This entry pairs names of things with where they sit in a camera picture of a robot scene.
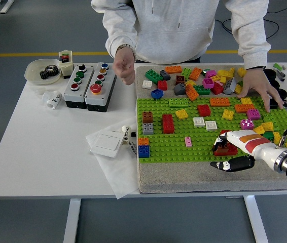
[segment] white paper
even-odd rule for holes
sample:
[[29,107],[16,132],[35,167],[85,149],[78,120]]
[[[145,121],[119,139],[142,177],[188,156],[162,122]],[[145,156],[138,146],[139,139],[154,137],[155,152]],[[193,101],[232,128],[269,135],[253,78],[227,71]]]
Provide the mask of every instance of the white paper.
[[[109,126],[104,130],[117,132],[121,131],[123,126],[130,126],[132,131],[136,131],[136,117]],[[86,136],[90,147],[94,145],[98,134],[99,131]],[[138,189],[137,158],[135,152],[136,142],[133,139],[128,144],[121,145],[115,158],[94,154],[117,199]]]

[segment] hoodie pocket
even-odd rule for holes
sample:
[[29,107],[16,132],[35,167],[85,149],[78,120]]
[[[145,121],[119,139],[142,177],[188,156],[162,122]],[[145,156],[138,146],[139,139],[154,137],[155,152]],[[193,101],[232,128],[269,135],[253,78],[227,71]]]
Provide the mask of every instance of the hoodie pocket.
[[196,56],[211,42],[207,28],[143,33],[138,35],[135,51],[143,61],[156,64],[181,63]]

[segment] hand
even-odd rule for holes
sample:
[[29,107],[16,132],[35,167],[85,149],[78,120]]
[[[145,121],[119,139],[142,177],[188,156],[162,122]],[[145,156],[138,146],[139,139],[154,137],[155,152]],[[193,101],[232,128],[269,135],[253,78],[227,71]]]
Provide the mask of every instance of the hand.
[[134,56],[131,48],[124,47],[117,51],[113,70],[126,85],[134,83]]
[[280,98],[278,91],[271,86],[261,68],[247,70],[243,78],[243,89],[240,94],[237,95],[237,98],[245,97],[250,89],[256,90],[261,95],[267,112],[270,112],[269,95],[278,103],[279,108],[283,109],[284,102]]

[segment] lego baseplate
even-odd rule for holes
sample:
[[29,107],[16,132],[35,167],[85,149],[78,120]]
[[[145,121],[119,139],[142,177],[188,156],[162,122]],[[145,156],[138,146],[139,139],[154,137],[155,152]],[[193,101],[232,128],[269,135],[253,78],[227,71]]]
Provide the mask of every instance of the lego baseplate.
[[[139,158],[140,163],[168,163],[168,162],[190,162],[190,161],[224,161],[230,157],[242,156],[244,153],[239,149],[236,156],[214,156],[211,151],[212,145],[221,130],[241,130],[240,122],[247,119],[245,113],[234,112],[233,119],[222,118],[224,110],[235,111],[234,106],[241,104],[237,98],[230,97],[230,106],[211,107],[210,98],[198,98],[194,101],[187,99],[188,107],[184,108],[188,118],[179,119],[175,115],[177,110],[183,108],[170,108],[169,99],[138,99],[137,100],[137,123],[138,138],[149,138],[150,157]],[[261,119],[254,120],[255,127],[262,123],[273,122],[274,131],[281,135],[287,128],[287,111],[274,109],[267,113],[260,97],[250,98],[254,107],[260,112]],[[211,115],[204,117],[204,121],[215,121],[217,130],[207,131],[206,127],[195,127],[193,118],[199,117],[197,105],[208,104]],[[153,135],[142,133],[142,112],[153,113]],[[163,134],[162,114],[172,114],[174,121],[174,133]],[[191,137],[192,147],[185,145],[185,137]]]

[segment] wristwatch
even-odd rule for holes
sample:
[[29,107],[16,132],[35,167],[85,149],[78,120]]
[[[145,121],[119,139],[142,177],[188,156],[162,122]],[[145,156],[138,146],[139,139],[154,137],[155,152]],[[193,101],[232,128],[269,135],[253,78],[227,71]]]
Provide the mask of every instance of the wristwatch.
[[137,60],[137,55],[136,55],[136,53],[135,53],[135,50],[134,50],[134,48],[133,48],[131,45],[129,45],[129,44],[120,45],[120,46],[117,48],[117,52],[118,52],[118,50],[120,50],[120,49],[122,49],[122,48],[125,48],[125,47],[128,47],[128,48],[130,48],[130,49],[132,50],[133,57],[134,57],[134,61],[136,61],[136,60]]

